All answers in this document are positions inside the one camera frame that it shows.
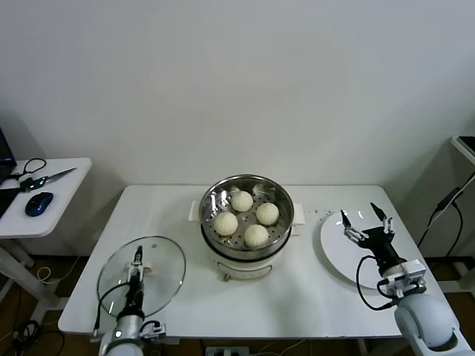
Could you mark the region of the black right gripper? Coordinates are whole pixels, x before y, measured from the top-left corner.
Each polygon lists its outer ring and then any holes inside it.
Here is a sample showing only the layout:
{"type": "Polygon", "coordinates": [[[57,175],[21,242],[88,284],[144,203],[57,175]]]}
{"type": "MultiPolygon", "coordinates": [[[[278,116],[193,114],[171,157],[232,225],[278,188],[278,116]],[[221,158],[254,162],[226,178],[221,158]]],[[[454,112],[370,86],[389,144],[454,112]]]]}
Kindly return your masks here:
{"type": "Polygon", "coordinates": [[[385,212],[373,202],[370,203],[372,210],[382,223],[382,227],[369,228],[359,231],[355,229],[343,210],[341,212],[342,225],[344,226],[344,236],[354,242],[361,243],[363,249],[368,249],[373,253],[379,273],[405,263],[406,259],[400,257],[392,245],[395,236],[393,230],[393,218],[388,217],[385,212]]]}

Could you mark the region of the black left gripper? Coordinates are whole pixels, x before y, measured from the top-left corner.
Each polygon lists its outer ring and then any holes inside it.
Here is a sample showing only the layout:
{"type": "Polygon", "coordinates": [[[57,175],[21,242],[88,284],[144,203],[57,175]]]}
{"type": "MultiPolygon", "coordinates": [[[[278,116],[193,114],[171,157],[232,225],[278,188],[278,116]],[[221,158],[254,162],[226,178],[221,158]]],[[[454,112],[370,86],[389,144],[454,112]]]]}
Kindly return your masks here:
{"type": "Polygon", "coordinates": [[[143,247],[141,245],[139,245],[135,251],[132,266],[134,270],[138,272],[133,273],[129,277],[129,290],[125,296],[124,315],[145,317],[143,311],[143,247]]]}

